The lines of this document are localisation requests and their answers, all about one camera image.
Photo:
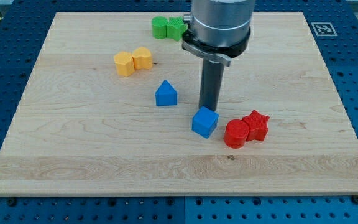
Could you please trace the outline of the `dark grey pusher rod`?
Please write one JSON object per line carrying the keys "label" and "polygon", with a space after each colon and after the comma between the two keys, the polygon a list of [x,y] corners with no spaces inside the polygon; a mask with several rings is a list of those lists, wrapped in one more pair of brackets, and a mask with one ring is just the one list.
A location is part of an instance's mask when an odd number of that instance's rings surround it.
{"label": "dark grey pusher rod", "polygon": [[216,111],[223,79],[224,65],[203,59],[199,107]]}

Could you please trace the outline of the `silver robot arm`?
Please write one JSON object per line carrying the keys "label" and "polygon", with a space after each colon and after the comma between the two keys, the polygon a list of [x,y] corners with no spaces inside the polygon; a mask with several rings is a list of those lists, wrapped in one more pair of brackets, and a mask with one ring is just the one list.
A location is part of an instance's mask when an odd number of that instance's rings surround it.
{"label": "silver robot arm", "polygon": [[218,105],[224,68],[247,48],[255,0],[195,0],[183,15],[182,48],[201,58],[199,107]]}

